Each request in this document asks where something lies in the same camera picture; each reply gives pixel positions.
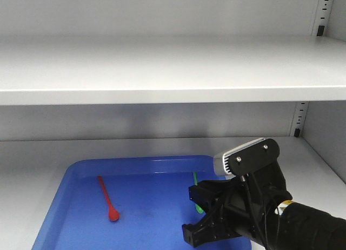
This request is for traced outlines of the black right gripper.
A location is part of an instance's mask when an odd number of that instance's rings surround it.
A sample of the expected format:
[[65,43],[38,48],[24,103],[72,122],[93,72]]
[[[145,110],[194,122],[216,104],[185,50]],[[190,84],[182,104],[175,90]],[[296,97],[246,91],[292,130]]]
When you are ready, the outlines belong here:
[[292,198],[277,163],[230,180],[203,180],[189,187],[190,200],[208,212],[196,224],[182,225],[183,239],[192,247],[247,237],[254,241],[277,241],[282,222],[278,206]]

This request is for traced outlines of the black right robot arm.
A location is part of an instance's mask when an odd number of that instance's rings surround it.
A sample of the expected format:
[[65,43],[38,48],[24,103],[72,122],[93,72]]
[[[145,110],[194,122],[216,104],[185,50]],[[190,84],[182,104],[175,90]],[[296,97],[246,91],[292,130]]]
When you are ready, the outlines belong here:
[[345,220],[294,202],[278,163],[230,180],[203,180],[189,197],[205,212],[182,225],[193,247],[246,237],[265,249],[345,249]]

